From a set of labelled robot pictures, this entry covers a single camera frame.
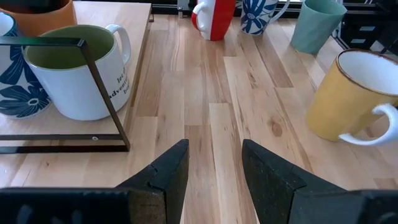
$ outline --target blue floral mug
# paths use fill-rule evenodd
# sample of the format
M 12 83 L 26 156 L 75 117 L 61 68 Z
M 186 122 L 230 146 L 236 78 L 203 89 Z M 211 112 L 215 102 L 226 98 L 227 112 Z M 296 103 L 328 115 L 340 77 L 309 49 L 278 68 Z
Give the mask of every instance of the blue floral mug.
M 290 0 L 286 0 L 283 8 L 273 17 L 277 3 L 278 0 L 243 0 L 241 30 L 246 34 L 261 35 L 268 24 L 286 11 Z
M 0 36 L 19 35 L 15 19 L 0 13 Z M 43 111 L 50 98 L 24 60 L 21 45 L 0 46 L 0 114 L 27 118 Z

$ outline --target mug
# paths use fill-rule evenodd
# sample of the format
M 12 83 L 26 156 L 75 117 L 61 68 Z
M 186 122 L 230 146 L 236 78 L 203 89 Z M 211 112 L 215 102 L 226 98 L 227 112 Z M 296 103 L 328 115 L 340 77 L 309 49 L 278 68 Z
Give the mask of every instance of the mug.
M 292 46 L 299 52 L 317 54 L 346 13 L 344 5 L 335 0 L 306 0 L 294 28 Z
M 0 13 L 0 35 L 19 35 L 12 16 Z M 49 96 L 24 60 L 22 46 L 0 46 L 0 113 L 8 118 L 28 118 L 49 104 Z
M 114 33 L 119 32 L 122 53 Z M 119 25 L 77 25 L 47 32 L 42 37 L 78 37 L 87 41 L 115 110 L 129 99 L 131 86 L 125 66 L 131 56 L 126 30 Z M 25 59 L 55 107 L 64 116 L 92 121 L 109 116 L 105 102 L 80 50 L 74 47 L 27 47 Z
M 375 146 L 398 139 L 398 62 L 364 50 L 345 50 L 323 79 L 305 119 L 316 135 Z M 381 137 L 361 140 L 353 136 L 382 115 L 389 128 Z
M 283 8 L 274 17 L 278 0 L 243 0 L 241 14 L 241 30 L 250 35 L 261 35 L 268 24 L 275 22 L 286 11 L 290 0 L 286 0 Z
M 235 11 L 236 0 L 198 0 L 192 24 L 205 40 L 222 40 Z
M 45 13 L 36 13 L 29 8 L 0 4 L 0 12 L 14 17 L 25 36 L 34 37 L 47 31 L 77 25 L 72 0 L 57 0 L 59 8 Z

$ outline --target yellow mug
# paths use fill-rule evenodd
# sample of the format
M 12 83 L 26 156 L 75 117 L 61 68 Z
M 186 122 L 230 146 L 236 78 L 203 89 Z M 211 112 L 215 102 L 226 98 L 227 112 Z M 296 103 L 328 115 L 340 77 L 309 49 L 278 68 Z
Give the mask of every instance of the yellow mug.
M 398 62 L 364 50 L 340 53 L 323 79 L 305 120 L 321 138 L 361 146 L 398 140 Z M 361 140 L 352 134 L 382 115 L 389 128 L 381 137 Z

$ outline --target white mug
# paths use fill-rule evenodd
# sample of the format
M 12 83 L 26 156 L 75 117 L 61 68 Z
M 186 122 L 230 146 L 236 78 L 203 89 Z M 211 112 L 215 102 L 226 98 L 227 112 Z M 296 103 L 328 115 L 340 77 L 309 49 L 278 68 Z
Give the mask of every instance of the white mug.
M 122 54 L 114 37 L 119 32 Z M 77 25 L 47 32 L 42 37 L 79 37 L 87 41 L 95 64 L 115 110 L 129 99 L 131 87 L 125 66 L 131 56 L 126 30 L 111 24 Z M 39 82 L 64 116 L 92 121 L 109 116 L 105 102 L 96 86 L 80 50 L 75 47 L 27 47 L 25 59 Z

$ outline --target white mug handle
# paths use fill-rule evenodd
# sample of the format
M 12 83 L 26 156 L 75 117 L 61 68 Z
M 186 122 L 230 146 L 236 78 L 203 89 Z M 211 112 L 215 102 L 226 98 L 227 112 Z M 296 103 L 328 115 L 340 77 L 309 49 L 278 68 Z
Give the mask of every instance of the white mug handle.
M 201 3 L 197 4 L 193 8 L 193 11 L 192 11 L 192 16 L 191 16 L 192 24 L 193 24 L 194 28 L 196 28 L 200 32 L 206 32 L 206 27 L 204 24 L 199 25 L 198 15 L 199 15 L 200 11 L 202 11 L 206 8 L 207 8 L 207 5 L 205 4 L 205 2 L 201 2 Z
M 351 134 L 340 134 L 339 138 L 346 142 L 357 144 L 360 146 L 378 146 L 390 142 L 392 140 L 398 139 L 398 110 L 395 107 L 393 107 L 391 104 L 387 103 L 376 106 L 372 110 L 372 113 L 386 114 L 389 119 L 390 126 L 388 127 L 386 133 L 384 133 L 381 137 L 365 141 L 354 138 Z
M 130 45 L 129 34 L 127 34 L 126 29 L 121 25 L 110 24 L 106 26 L 106 29 L 111 31 L 112 34 L 114 34 L 115 32 L 119 32 L 120 40 L 122 42 L 123 64 L 124 66 L 126 66 L 131 57 L 131 45 Z
M 283 6 L 283 8 L 278 12 L 278 14 L 274 15 L 274 17 L 272 19 L 269 20 L 268 24 L 270 24 L 271 22 L 275 22 L 277 19 L 279 19 L 279 17 L 285 13 L 286 9 L 288 8 L 290 4 L 290 0 L 286 0 L 285 5 Z

